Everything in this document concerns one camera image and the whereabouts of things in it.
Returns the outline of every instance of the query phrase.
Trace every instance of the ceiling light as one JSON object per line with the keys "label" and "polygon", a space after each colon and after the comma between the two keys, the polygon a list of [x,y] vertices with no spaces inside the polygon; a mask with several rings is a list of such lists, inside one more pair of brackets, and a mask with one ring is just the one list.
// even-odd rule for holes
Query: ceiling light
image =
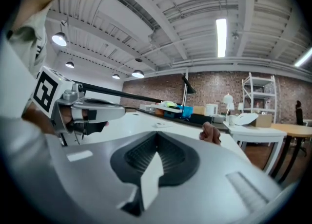
{"label": "ceiling light", "polygon": [[118,74],[114,74],[112,77],[115,78],[115,79],[120,79]]}
{"label": "ceiling light", "polygon": [[304,62],[306,62],[312,55],[312,47],[295,63],[295,67],[301,66]]}
{"label": "ceiling light", "polygon": [[225,56],[227,25],[226,19],[216,20],[216,29],[218,33],[218,58]]}
{"label": "ceiling light", "polygon": [[132,73],[132,76],[137,78],[144,78],[144,73],[141,70],[135,70]]}
{"label": "ceiling light", "polygon": [[59,32],[52,36],[52,41],[55,42],[57,45],[65,47],[66,43],[66,36],[65,33]]}
{"label": "ceiling light", "polygon": [[71,62],[71,61],[68,61],[68,62],[65,64],[65,66],[67,66],[67,67],[69,67],[69,68],[74,68],[74,67],[75,67],[74,64],[73,64],[73,62]]}

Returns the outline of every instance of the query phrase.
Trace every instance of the cardboard box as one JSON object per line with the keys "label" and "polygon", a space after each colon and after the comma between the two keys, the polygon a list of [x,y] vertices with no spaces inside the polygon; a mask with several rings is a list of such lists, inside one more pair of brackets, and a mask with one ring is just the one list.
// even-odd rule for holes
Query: cardboard box
{"label": "cardboard box", "polygon": [[273,118],[273,115],[271,114],[268,114],[268,115],[259,114],[258,118],[255,121],[251,122],[250,125],[255,126],[255,127],[269,128],[271,127],[272,118]]}
{"label": "cardboard box", "polygon": [[193,114],[205,115],[206,109],[204,106],[194,106]]}

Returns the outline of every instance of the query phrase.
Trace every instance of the white shelving unit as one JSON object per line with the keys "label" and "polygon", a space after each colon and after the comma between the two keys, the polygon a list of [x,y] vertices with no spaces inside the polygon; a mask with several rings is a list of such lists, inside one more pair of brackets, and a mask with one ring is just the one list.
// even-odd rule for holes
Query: white shelving unit
{"label": "white shelving unit", "polygon": [[[254,92],[254,86],[257,87],[264,87],[268,84],[272,83],[274,87],[274,93],[262,93],[262,92]],[[277,95],[276,95],[276,83],[275,77],[272,75],[271,78],[259,78],[253,77],[252,73],[249,73],[249,76],[246,79],[242,79],[242,86],[243,86],[243,105],[244,111],[261,111],[261,112],[271,112],[274,113],[274,123],[276,122],[276,114],[277,114]],[[250,86],[250,92],[246,89],[246,86]],[[245,108],[245,99],[250,98],[250,108]],[[274,109],[263,109],[263,108],[255,108],[254,107],[254,99],[267,99],[267,98],[274,98]]]}

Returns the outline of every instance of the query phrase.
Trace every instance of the blue container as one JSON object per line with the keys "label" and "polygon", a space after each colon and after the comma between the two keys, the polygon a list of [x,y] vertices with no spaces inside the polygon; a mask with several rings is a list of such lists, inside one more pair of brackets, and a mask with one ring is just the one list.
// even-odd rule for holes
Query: blue container
{"label": "blue container", "polygon": [[183,111],[183,117],[191,117],[191,114],[193,113],[193,107],[191,106],[184,106],[184,111]]}

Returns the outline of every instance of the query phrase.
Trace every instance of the ceiling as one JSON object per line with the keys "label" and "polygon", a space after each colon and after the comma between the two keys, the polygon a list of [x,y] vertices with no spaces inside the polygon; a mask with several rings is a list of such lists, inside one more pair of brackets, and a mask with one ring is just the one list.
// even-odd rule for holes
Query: ceiling
{"label": "ceiling", "polygon": [[[225,58],[217,58],[218,18],[228,23]],[[126,80],[134,69],[153,76],[187,67],[257,67],[312,79],[312,61],[294,67],[311,34],[292,0],[55,0],[46,30],[50,39],[66,34],[66,48],[53,45],[63,58],[97,64]]]}

